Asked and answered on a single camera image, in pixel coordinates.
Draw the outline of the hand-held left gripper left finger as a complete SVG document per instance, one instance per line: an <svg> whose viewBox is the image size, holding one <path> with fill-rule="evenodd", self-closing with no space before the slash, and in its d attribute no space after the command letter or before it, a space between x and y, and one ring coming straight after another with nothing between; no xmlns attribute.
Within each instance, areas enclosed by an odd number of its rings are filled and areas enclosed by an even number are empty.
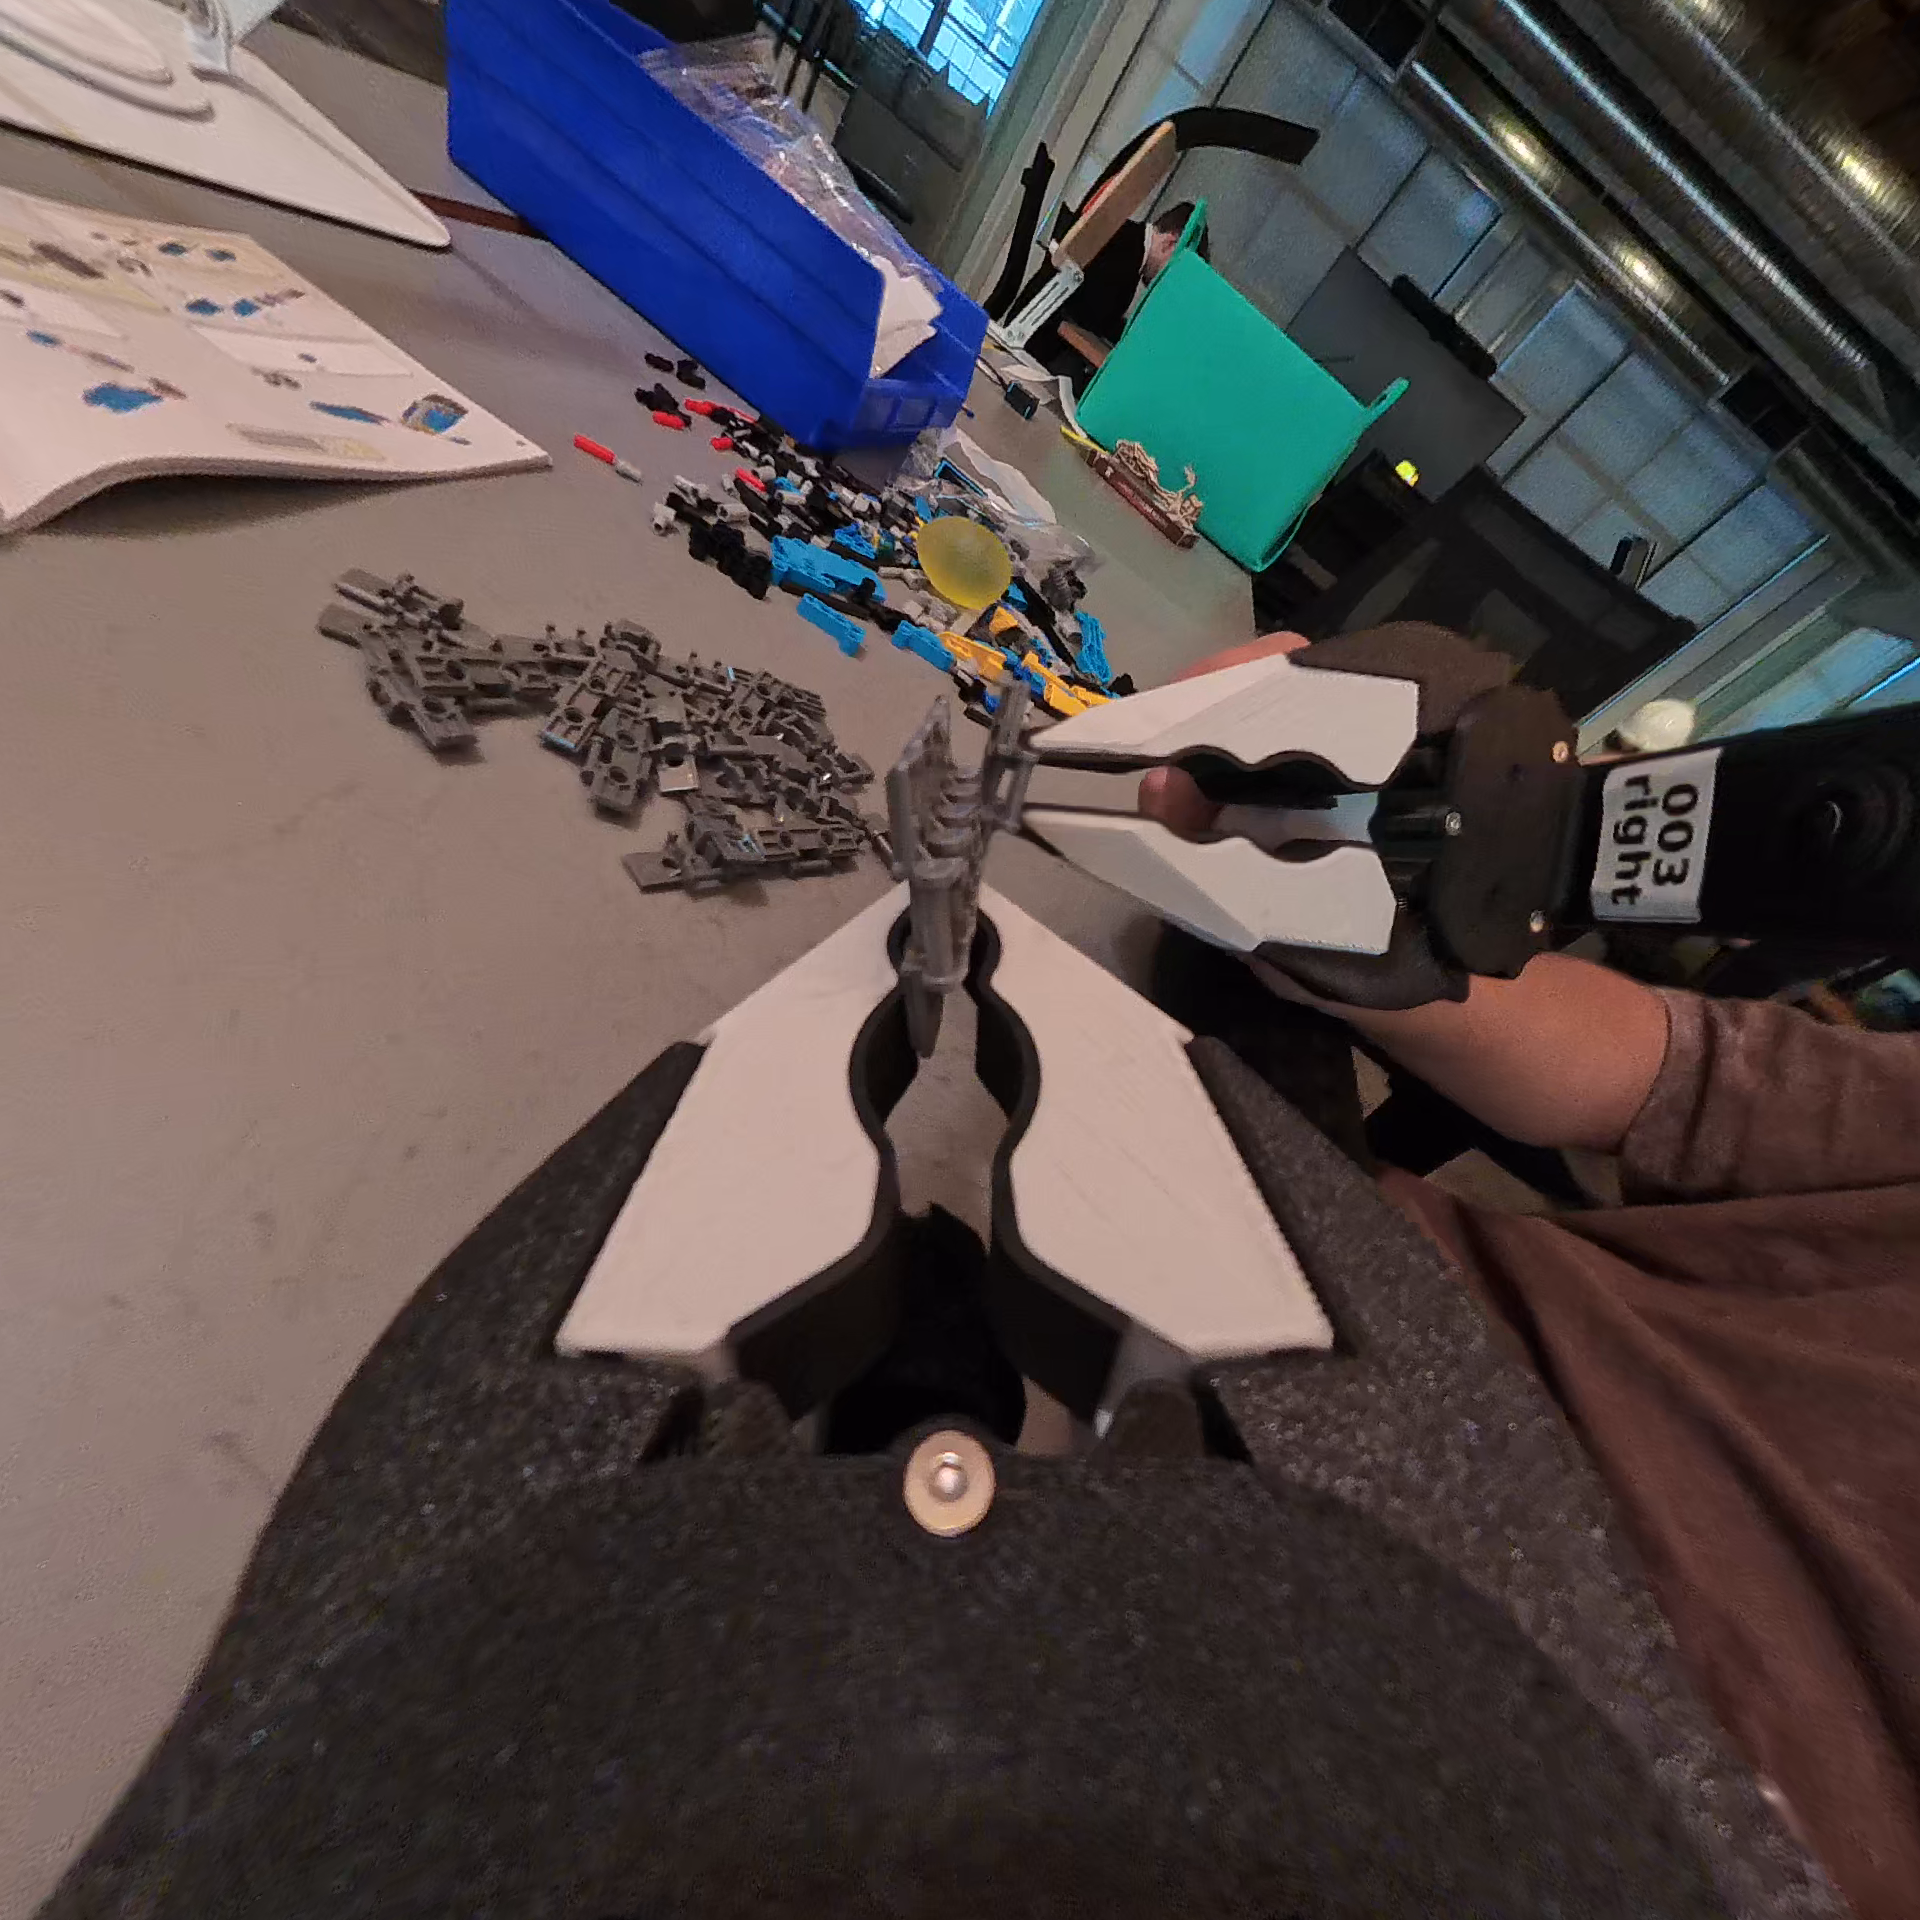
<svg viewBox="0 0 1920 1920"><path fill-rule="evenodd" d="M569 1359L744 1361L811 1284L857 1272L897 1206L888 1120L921 1059L896 889L697 1042L694 1077L569 1307Z"/></svg>

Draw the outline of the grey track link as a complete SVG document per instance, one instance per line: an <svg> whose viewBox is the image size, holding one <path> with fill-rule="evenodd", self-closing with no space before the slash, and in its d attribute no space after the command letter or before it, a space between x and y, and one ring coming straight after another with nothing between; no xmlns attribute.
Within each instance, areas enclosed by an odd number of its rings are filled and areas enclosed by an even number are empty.
<svg viewBox="0 0 1920 1920"><path fill-rule="evenodd" d="M1035 772L1035 752L1030 745L1032 684L1018 674L995 692L995 707L986 725L986 752L977 778L977 844L986 860L995 836L1024 828L1024 811Z"/></svg>

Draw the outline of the pile of grey track pieces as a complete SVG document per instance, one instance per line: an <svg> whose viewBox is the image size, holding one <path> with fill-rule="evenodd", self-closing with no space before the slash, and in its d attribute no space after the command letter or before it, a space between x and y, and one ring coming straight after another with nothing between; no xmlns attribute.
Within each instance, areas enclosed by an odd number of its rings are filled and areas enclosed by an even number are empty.
<svg viewBox="0 0 1920 1920"><path fill-rule="evenodd" d="M838 742L816 692L767 669L673 656L634 621L490 633L415 573L341 573L316 633L438 762L472 762L485 725L523 719L600 823L675 806L664 844L624 860L639 891L701 897L892 860L892 828L863 803L877 771Z"/></svg>

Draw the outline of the person's right forearm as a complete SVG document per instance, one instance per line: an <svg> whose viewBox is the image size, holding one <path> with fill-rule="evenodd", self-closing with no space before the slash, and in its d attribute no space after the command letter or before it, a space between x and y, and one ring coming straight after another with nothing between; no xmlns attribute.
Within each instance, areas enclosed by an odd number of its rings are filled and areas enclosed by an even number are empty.
<svg viewBox="0 0 1920 1920"><path fill-rule="evenodd" d="M1479 977L1468 1000L1419 1008L1332 1002L1262 961L1252 972L1528 1146L1617 1152L1670 1059L1666 997L1568 953L1542 953L1517 978Z"/></svg>

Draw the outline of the grey desk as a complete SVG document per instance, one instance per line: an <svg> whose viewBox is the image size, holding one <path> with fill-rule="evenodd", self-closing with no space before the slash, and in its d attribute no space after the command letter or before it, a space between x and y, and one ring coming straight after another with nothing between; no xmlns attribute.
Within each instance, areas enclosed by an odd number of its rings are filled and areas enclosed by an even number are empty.
<svg viewBox="0 0 1920 1920"><path fill-rule="evenodd" d="M446 763L314 621L415 572L501 633L630 617L816 689L884 766L944 683L656 537L707 448L551 245L447 252L3 132L3 184L243 229L541 445L490 483L151 483L3 541L3 1917L195 1678L258 1527L411 1291L671 1042L884 870L645 895L525 722Z"/></svg>

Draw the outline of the person's right hand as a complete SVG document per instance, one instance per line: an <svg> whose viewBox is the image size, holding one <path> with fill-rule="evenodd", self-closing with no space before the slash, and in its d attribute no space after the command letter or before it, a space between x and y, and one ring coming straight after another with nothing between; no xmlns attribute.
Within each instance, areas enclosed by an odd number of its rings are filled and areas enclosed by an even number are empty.
<svg viewBox="0 0 1920 1920"><path fill-rule="evenodd" d="M1291 656L1308 646L1310 635L1303 633L1265 633L1239 646L1217 649L1206 660L1195 660L1184 665L1172 680L1190 683L1253 660ZM1139 814L1147 820L1160 820L1166 828L1178 836L1201 836L1217 820L1221 803L1208 800L1195 778L1190 778L1184 766L1156 763L1139 778Z"/></svg>

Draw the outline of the small wooden model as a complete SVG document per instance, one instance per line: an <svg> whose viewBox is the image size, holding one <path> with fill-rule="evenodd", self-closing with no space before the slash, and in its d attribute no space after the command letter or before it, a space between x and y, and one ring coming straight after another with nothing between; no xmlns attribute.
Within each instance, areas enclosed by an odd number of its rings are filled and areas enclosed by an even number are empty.
<svg viewBox="0 0 1920 1920"><path fill-rule="evenodd" d="M1077 451L1093 476L1101 476L1169 546L1191 548L1199 541L1199 520L1206 504L1191 468L1185 468L1185 480L1178 486L1169 486L1162 480L1160 460L1139 439L1116 439L1116 448L1101 448L1082 438Z"/></svg>

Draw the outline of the black machine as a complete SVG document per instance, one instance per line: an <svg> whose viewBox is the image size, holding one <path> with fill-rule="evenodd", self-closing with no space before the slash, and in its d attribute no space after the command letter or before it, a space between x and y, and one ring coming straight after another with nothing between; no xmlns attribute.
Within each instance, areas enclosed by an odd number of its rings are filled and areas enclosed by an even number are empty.
<svg viewBox="0 0 1920 1920"><path fill-rule="evenodd" d="M1695 626L1470 469L1419 496L1380 454L1335 480L1252 583L1262 633L1326 639L1392 621L1447 626L1553 689L1572 719L1693 643Z"/></svg>

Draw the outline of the teal plastic bin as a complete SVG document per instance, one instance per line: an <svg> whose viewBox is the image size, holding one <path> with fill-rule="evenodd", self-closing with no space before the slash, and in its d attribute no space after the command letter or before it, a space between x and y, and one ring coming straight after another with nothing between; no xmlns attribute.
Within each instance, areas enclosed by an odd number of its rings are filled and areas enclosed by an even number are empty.
<svg viewBox="0 0 1920 1920"><path fill-rule="evenodd" d="M1208 201L1195 201L1074 410L1090 445L1107 454L1137 445L1166 489L1185 483L1195 531L1258 573L1408 378L1356 397L1212 266L1206 230Z"/></svg>

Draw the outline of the yellow translucent dome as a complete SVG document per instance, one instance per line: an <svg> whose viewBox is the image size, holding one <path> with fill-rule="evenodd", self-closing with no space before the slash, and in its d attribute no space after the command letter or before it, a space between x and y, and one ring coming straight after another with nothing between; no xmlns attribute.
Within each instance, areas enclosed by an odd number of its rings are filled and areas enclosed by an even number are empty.
<svg viewBox="0 0 1920 1920"><path fill-rule="evenodd" d="M1017 578L1008 541L984 520L944 511L918 524L918 566L927 589L956 611L986 611Z"/></svg>

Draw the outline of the white stand with wooden board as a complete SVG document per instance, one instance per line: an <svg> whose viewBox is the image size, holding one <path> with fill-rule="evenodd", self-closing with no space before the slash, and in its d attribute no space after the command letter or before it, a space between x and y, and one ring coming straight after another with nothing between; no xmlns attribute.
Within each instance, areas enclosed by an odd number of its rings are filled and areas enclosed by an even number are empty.
<svg viewBox="0 0 1920 1920"><path fill-rule="evenodd" d="M1044 144L1035 147L1024 171L1024 198L1017 230L986 297L991 341L995 350L1027 350L1053 324L1070 292L1082 289L1089 266L1166 187L1184 152L1184 120L1169 114L1143 130L1090 187L1077 208L1069 208L1057 229L1053 204L1054 161Z"/></svg>

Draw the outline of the bright window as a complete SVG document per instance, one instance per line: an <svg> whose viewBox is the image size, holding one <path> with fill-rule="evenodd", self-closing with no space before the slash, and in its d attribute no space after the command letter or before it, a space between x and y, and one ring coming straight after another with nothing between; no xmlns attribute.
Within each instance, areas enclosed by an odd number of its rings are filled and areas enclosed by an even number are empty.
<svg viewBox="0 0 1920 1920"><path fill-rule="evenodd" d="M1050 4L853 4L975 103L995 107Z"/></svg>

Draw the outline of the clear plastic bags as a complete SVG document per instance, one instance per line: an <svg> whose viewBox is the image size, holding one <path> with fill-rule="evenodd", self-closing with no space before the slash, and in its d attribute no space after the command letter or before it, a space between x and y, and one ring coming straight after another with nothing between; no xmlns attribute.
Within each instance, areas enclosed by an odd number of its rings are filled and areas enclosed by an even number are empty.
<svg viewBox="0 0 1920 1920"><path fill-rule="evenodd" d="M701 41L666 41L639 52L638 63L857 252L888 261L901 276L926 276L926 265L857 184L853 165L781 90L767 34L750 29Z"/></svg>

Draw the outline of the instruction manual booklet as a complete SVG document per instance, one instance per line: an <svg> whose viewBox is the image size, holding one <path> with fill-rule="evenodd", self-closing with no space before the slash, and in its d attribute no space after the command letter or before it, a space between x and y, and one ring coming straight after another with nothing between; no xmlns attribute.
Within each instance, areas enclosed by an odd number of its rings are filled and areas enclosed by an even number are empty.
<svg viewBox="0 0 1920 1920"><path fill-rule="evenodd" d="M549 468L256 237L3 190L3 531L151 476Z"/></svg>

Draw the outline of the silver air duct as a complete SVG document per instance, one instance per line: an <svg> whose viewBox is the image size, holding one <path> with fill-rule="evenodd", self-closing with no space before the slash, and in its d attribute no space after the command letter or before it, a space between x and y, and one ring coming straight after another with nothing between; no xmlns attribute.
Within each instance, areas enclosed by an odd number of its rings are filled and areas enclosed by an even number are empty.
<svg viewBox="0 0 1920 1920"><path fill-rule="evenodd" d="M1916 4L1426 4L1916 494Z"/></svg>

